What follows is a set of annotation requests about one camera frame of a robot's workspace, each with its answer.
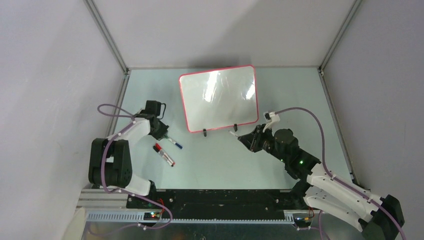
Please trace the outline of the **green capped white marker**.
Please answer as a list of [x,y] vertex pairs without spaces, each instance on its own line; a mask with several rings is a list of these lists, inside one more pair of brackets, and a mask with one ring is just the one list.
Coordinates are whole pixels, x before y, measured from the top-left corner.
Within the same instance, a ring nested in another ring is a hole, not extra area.
[[228,132],[229,132],[231,135],[233,135],[234,137],[239,138],[239,135],[238,135],[236,132],[231,131],[231,130],[229,130]]

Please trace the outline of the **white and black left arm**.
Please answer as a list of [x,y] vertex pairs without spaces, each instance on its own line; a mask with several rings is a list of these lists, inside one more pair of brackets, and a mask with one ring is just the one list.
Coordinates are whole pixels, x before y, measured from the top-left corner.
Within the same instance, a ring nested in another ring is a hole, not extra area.
[[152,137],[159,141],[168,134],[169,126],[162,119],[167,109],[165,103],[147,100],[145,107],[136,113],[114,106],[118,118],[128,118],[129,123],[118,132],[106,138],[95,138],[91,143],[88,180],[93,185],[113,192],[138,195],[138,201],[145,208],[153,208],[158,194],[151,190],[152,181],[133,172],[136,159],[132,148],[143,138]]

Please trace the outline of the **red framed whiteboard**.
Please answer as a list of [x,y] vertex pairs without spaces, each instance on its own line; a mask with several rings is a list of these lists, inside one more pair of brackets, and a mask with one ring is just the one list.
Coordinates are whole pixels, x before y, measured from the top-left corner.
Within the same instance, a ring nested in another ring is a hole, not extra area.
[[256,123],[256,69],[241,65],[182,74],[179,88],[186,128],[201,133]]

